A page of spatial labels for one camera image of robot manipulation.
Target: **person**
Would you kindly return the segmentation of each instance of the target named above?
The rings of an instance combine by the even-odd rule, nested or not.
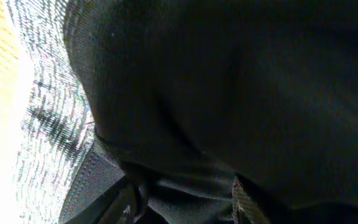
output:
[[[60,222],[125,177],[136,223],[358,223],[358,2],[60,4],[94,119]]]

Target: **black fabric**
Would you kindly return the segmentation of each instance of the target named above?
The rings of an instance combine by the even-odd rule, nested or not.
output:
[[[358,1],[73,1],[65,19],[103,148],[161,176],[169,224],[232,222],[232,170],[290,218],[358,211]]]

